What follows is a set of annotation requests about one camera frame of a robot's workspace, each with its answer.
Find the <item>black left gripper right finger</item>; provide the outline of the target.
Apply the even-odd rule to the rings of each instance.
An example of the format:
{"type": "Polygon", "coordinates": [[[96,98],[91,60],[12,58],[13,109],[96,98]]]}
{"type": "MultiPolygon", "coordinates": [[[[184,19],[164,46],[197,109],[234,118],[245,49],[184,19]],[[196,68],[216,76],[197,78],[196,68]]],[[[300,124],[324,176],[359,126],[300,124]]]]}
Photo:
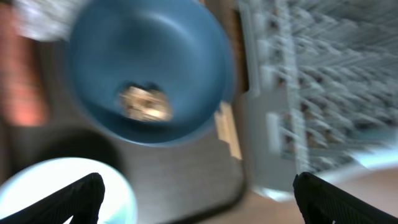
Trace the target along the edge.
{"type": "Polygon", "coordinates": [[[397,224],[397,218],[309,173],[295,176],[294,196],[306,224],[397,224]]]}

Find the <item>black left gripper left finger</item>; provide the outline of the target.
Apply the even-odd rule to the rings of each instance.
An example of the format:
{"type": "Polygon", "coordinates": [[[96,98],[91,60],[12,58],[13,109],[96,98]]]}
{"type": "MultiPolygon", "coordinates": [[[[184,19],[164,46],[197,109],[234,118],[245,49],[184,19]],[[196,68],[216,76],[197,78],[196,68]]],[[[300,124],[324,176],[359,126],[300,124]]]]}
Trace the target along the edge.
{"type": "Polygon", "coordinates": [[[1,224],[97,224],[105,195],[103,178],[88,174],[1,220],[1,224]]]}

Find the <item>light blue bowl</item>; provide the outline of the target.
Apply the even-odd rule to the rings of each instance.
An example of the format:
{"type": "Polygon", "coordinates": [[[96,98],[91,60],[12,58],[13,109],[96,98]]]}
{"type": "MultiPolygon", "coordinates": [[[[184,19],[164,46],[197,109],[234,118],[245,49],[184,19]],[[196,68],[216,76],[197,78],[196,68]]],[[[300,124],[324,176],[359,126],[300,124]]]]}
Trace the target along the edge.
{"type": "Polygon", "coordinates": [[[105,186],[98,223],[136,223],[136,197],[126,178],[103,162],[79,157],[42,161],[6,180],[1,185],[1,218],[27,208],[90,173],[102,176],[105,186]]]}

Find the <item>dark blue plate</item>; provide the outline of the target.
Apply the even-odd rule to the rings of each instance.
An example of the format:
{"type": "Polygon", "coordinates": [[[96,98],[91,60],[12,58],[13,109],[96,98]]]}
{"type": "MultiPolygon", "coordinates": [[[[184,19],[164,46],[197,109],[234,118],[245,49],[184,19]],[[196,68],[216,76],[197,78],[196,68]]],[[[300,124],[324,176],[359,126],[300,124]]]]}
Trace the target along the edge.
{"type": "Polygon", "coordinates": [[[66,46],[66,79],[89,119],[144,146],[176,145],[208,132],[220,103],[230,102],[236,88],[225,31],[191,0],[90,1],[66,46]],[[165,93],[172,119],[127,118],[119,97],[131,85],[165,93]]]}

